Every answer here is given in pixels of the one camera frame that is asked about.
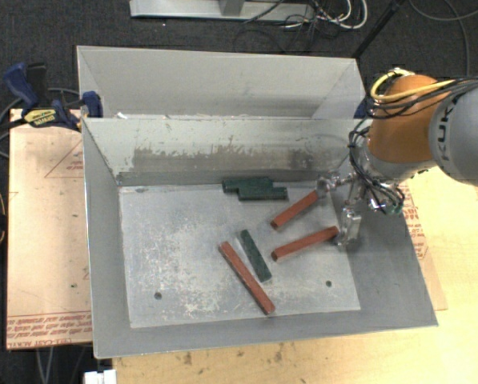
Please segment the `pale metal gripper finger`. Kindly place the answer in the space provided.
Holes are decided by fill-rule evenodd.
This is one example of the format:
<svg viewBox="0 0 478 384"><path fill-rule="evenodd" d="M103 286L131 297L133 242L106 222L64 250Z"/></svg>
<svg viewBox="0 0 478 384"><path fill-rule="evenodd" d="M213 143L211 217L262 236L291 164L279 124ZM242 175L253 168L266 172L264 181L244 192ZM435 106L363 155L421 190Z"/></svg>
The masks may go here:
<svg viewBox="0 0 478 384"><path fill-rule="evenodd" d="M324 177L321 176L316 181L316 193L320 198L325 198L332 191L342 185L340 176Z"/></svg>
<svg viewBox="0 0 478 384"><path fill-rule="evenodd" d="M340 247L346 247L355 242L360 232L362 215L350 207L344 207L339 217L339 235L336 243Z"/></svg>

